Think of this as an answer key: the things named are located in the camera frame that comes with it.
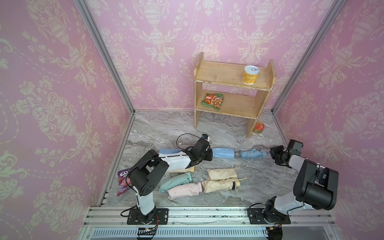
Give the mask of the beige umbrella sleeve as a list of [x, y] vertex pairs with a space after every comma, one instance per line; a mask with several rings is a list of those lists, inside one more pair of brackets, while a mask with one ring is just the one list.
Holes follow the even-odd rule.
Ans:
[[207, 169], [208, 179], [213, 181], [226, 180], [230, 178], [237, 178], [237, 170], [240, 166], [235, 168], [221, 168], [221, 169]]
[[225, 180], [206, 180], [201, 182], [203, 190], [205, 193], [212, 193], [217, 191], [229, 191], [234, 190], [241, 186], [241, 181], [246, 180], [247, 178], [228, 178]]

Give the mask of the blue sleeved umbrella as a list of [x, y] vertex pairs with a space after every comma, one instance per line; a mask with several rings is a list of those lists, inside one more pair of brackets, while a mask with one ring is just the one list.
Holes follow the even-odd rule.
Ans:
[[160, 148], [159, 150], [160, 157], [189, 156], [189, 155], [190, 155], [189, 151], [181, 150], [181, 149]]

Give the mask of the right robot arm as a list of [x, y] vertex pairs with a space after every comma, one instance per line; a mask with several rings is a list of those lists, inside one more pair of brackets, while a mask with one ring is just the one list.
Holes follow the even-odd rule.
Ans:
[[304, 144], [290, 140], [288, 146], [270, 148], [270, 155], [278, 166], [297, 171], [293, 190], [266, 202], [263, 216], [271, 224], [290, 221], [290, 215], [302, 210], [331, 210], [337, 203], [339, 172], [301, 157]]

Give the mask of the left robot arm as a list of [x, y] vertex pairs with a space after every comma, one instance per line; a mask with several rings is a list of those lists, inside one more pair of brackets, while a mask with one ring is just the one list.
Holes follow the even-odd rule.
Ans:
[[192, 147], [175, 154], [160, 154], [149, 150], [130, 168], [127, 178], [136, 193], [136, 208], [145, 219], [152, 219], [155, 213], [153, 191], [168, 170], [188, 169], [202, 161], [211, 161], [213, 151], [210, 137], [203, 134]]

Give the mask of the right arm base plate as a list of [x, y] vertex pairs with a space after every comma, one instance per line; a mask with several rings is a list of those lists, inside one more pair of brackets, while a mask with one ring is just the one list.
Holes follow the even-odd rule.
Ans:
[[265, 208], [249, 208], [247, 215], [251, 225], [289, 225], [290, 217], [274, 209], [265, 210]]

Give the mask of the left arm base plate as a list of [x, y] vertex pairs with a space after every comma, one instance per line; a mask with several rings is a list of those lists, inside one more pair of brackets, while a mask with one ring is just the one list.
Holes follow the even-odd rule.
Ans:
[[134, 207], [129, 211], [127, 225], [166, 225], [168, 223], [169, 209], [154, 208], [148, 215]]

